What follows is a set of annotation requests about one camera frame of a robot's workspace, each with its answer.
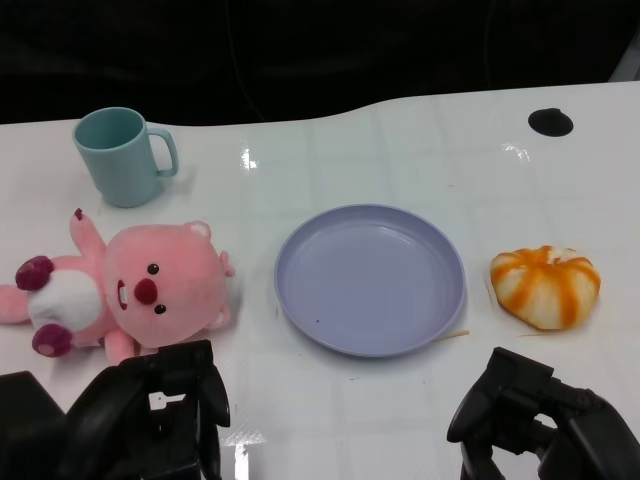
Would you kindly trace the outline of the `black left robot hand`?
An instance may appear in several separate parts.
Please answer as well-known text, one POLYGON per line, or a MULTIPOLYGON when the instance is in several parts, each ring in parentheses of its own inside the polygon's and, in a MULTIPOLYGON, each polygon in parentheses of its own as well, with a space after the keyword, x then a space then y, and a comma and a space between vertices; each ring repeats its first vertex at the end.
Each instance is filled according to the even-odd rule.
POLYGON ((229 401, 212 344, 160 348, 103 370, 66 415, 59 479, 218 479, 229 401))

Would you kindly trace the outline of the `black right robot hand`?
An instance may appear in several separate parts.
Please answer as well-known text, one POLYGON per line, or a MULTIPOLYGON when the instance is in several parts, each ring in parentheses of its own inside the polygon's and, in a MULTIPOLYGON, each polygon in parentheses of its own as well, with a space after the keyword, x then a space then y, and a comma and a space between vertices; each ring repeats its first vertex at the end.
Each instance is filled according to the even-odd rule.
POLYGON ((500 479, 499 448, 533 453, 541 479, 636 479, 639 442, 619 412, 553 368, 502 347, 464 397, 447 439, 461 447, 464 479, 500 479))

